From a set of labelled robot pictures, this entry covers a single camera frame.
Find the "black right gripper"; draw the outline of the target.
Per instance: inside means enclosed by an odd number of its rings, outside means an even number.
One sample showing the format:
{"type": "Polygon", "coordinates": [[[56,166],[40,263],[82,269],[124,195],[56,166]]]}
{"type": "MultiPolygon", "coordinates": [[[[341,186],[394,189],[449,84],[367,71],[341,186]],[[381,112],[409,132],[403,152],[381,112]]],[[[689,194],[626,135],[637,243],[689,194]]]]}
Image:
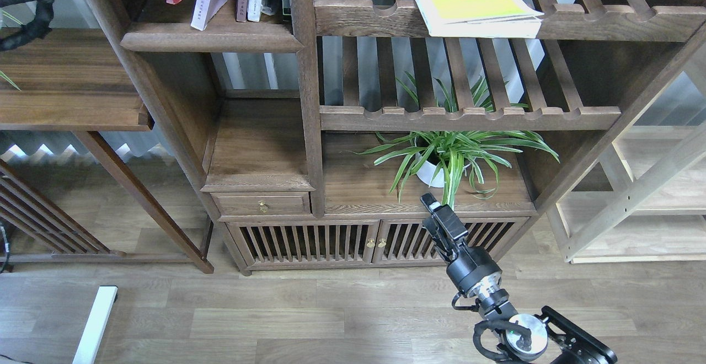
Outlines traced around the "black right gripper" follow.
{"type": "Polygon", "coordinates": [[[436,251],[448,264],[446,273],[461,296],[486,299],[498,291],[502,271],[486,249],[466,242],[468,230],[447,204],[441,205],[431,193],[420,198],[429,212],[424,228],[434,241],[436,251]]]}

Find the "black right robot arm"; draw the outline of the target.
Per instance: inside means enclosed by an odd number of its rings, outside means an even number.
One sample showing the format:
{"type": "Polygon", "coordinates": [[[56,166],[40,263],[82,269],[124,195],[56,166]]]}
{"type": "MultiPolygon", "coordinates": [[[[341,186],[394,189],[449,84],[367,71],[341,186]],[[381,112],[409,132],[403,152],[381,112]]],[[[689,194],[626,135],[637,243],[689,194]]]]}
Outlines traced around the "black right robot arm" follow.
{"type": "Polygon", "coordinates": [[[431,194],[421,196],[430,216],[430,233],[446,273],[457,288],[456,298],[474,298],[470,311],[483,320],[474,326],[477,351],[497,363],[530,363],[541,357],[548,342],[560,348],[555,363],[615,363],[616,354],[579,326],[545,306],[540,315],[519,313],[501,288],[502,271],[486,249],[466,243],[468,230],[456,213],[431,194]]]}

